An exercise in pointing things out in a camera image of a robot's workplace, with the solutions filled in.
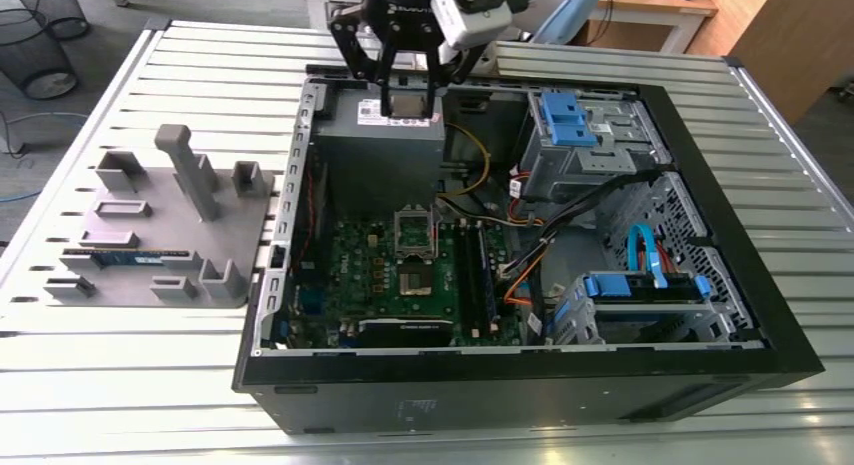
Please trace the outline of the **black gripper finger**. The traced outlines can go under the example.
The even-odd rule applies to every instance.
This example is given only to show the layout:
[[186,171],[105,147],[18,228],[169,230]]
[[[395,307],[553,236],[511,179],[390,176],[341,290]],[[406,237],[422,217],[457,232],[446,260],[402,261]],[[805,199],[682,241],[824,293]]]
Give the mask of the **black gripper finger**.
[[451,84],[462,84],[471,74],[490,44],[477,45],[465,50],[455,50],[443,42],[425,53],[427,69],[427,95],[425,113],[431,117],[439,90]]
[[378,58],[374,59],[365,51],[358,38],[358,28],[365,12],[363,7],[335,9],[329,20],[329,28],[351,74],[357,79],[366,80],[381,87],[381,114],[391,117],[393,103],[389,81],[399,50],[401,22],[379,16],[375,16],[374,22],[369,22],[371,29],[381,32],[378,37],[382,46]]

